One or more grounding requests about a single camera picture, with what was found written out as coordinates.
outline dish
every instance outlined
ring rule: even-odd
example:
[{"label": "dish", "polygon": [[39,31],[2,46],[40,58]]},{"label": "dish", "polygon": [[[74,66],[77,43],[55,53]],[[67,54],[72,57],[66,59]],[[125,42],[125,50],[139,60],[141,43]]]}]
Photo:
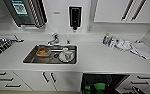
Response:
[{"label": "dish", "polygon": [[69,52],[68,54],[65,54],[63,52],[61,52],[59,54],[59,59],[62,61],[62,62],[70,62],[74,59],[74,53],[73,52]]},{"label": "dish", "polygon": [[39,57],[48,57],[48,56],[50,56],[50,53],[51,53],[50,49],[40,48],[36,52],[36,55],[39,56]]}]

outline bottle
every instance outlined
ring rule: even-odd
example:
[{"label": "bottle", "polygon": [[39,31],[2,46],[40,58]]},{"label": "bottle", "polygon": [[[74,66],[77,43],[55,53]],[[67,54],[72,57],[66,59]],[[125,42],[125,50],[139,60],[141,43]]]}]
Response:
[{"label": "bottle", "polygon": [[109,41],[109,34],[106,34],[106,36],[103,39],[103,44],[106,45]]}]

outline black object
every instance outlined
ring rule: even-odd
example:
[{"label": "black object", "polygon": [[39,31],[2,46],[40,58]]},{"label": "black object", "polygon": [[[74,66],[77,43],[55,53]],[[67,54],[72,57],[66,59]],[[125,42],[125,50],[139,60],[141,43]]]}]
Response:
[{"label": "black object", "polygon": [[82,7],[69,7],[70,27],[73,27],[73,30],[77,30],[77,27],[80,27],[81,9]]},{"label": "black object", "polygon": [[46,15],[42,0],[4,0],[16,25],[35,25],[42,27],[46,22]]},{"label": "black object", "polygon": [[[96,94],[98,92],[93,85],[95,83],[105,83],[105,90],[102,91],[104,94],[120,94],[115,89],[122,83],[129,75],[121,74],[83,74],[81,90],[83,94]],[[90,91],[85,90],[85,86],[90,86]]]},{"label": "black object", "polygon": [[59,54],[56,53],[56,54],[54,55],[54,57],[55,57],[55,58],[58,58],[58,57],[59,57]]}]

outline paper towel dispenser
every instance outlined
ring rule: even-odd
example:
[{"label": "paper towel dispenser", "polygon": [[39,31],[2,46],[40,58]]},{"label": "paper towel dispenser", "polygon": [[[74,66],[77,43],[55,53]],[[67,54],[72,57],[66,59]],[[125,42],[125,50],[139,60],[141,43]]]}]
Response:
[{"label": "paper towel dispenser", "polygon": [[47,22],[42,0],[4,0],[4,3],[18,27],[35,25],[40,28]]}]

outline kitchen counter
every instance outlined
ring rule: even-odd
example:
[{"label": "kitchen counter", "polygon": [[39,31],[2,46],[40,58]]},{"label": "kitchen counter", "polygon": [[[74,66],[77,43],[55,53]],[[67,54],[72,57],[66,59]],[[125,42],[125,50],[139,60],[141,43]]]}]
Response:
[{"label": "kitchen counter", "polygon": [[78,54],[76,64],[23,63],[24,58],[36,44],[46,43],[46,41],[15,43],[0,54],[0,70],[150,73],[150,60],[145,60],[130,52],[109,48],[101,42],[74,42],[73,44],[77,45]]}]

